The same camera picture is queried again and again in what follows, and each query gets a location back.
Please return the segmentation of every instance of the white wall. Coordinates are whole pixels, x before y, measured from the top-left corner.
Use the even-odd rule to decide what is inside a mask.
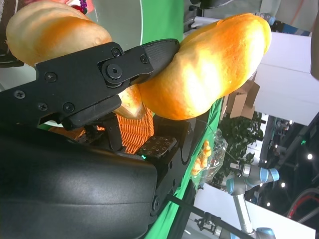
[[[221,217],[223,221],[240,229],[235,204],[229,194],[205,184],[204,190],[197,192],[194,205],[206,212]],[[262,207],[247,202],[247,208],[253,223],[253,228],[272,228],[277,239],[314,239],[316,236],[314,229],[308,228]],[[189,218],[190,220],[187,226],[195,227],[191,220],[198,219],[198,216],[192,213]]]
[[[0,68],[0,84],[6,90],[35,81],[35,77],[35,69],[28,65],[22,67]]]
[[[257,69],[256,111],[304,125],[316,116],[319,81],[310,74],[310,43],[310,37],[272,32],[269,51]]]

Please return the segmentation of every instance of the cable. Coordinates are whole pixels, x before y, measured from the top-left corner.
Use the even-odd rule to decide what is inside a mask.
[[[308,193],[317,193],[319,194],[319,189],[317,188],[309,188],[304,190],[302,193],[299,194],[299,196],[294,200],[294,202],[292,203],[291,207],[289,208],[288,212],[287,212],[287,218],[290,218],[290,214],[292,213],[292,210],[295,208],[295,205],[298,203],[298,201],[304,197],[304,195],[308,194]]]
[[[313,200],[315,200],[315,201],[317,201],[317,202],[319,203],[319,199],[316,198],[316,197],[314,197],[314,196],[310,196],[310,195],[304,196],[303,198],[301,198],[301,199],[295,204],[294,208],[292,209],[292,211],[291,211],[290,214],[288,215],[288,218],[291,218],[291,217],[296,213],[297,208],[298,208],[301,204],[303,204],[304,202],[306,202],[306,201],[308,201],[308,200],[310,200],[310,199],[313,199]]]

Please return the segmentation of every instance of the bread roll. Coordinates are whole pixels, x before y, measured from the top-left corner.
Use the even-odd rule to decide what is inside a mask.
[[[80,11],[52,1],[34,2],[19,10],[7,25],[6,37],[12,54],[30,66],[112,41],[107,30]],[[120,94],[122,105],[116,113],[140,119],[145,109],[137,87],[131,88]]]

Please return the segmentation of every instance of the green cloth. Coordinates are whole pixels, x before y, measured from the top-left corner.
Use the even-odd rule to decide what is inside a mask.
[[[183,40],[184,0],[142,0],[142,43],[175,38]]]

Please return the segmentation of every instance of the blue joint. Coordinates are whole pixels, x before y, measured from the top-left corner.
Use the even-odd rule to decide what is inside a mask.
[[[261,181],[262,183],[266,183],[267,180],[268,180],[268,177],[269,177],[269,172],[268,172],[268,170],[265,169],[265,168],[260,168],[259,177],[260,177],[260,181]]]
[[[235,186],[235,181],[233,178],[227,179],[226,181],[226,188],[227,192],[229,194],[232,194],[234,192],[234,186]]]
[[[278,181],[280,176],[279,176],[279,172],[277,171],[276,168],[271,168],[269,169],[271,176],[273,177],[274,181]]]

